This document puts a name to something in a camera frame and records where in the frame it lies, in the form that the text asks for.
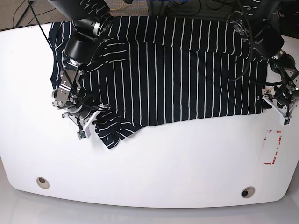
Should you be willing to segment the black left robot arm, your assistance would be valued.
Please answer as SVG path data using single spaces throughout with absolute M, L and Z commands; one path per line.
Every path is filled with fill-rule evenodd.
M 249 45 L 249 61 L 233 81 L 246 77 L 251 83 L 262 86 L 263 108 L 274 108 L 281 116 L 283 125 L 290 124 L 293 109 L 299 101 L 299 72 L 294 58 L 282 50 L 284 40 L 268 22 L 268 17 L 279 4 L 278 0 L 238 0 L 230 23 Z M 270 63 L 273 72 L 280 75 L 278 82 L 257 81 L 250 76 L 249 66 L 255 56 Z

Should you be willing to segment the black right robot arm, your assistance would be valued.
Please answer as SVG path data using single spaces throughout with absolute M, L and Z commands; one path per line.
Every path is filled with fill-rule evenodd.
M 94 118 L 91 113 L 99 113 L 106 106 L 88 104 L 88 97 L 80 94 L 79 79 L 85 74 L 83 67 L 93 61 L 96 51 L 106 40 L 113 18 L 103 0 L 51 0 L 50 4 L 74 23 L 64 49 L 66 64 L 58 59 L 57 52 L 53 53 L 60 69 L 60 83 L 52 93 L 52 104 L 59 110 L 66 110 L 64 116 L 74 117 L 79 133 L 83 133 Z

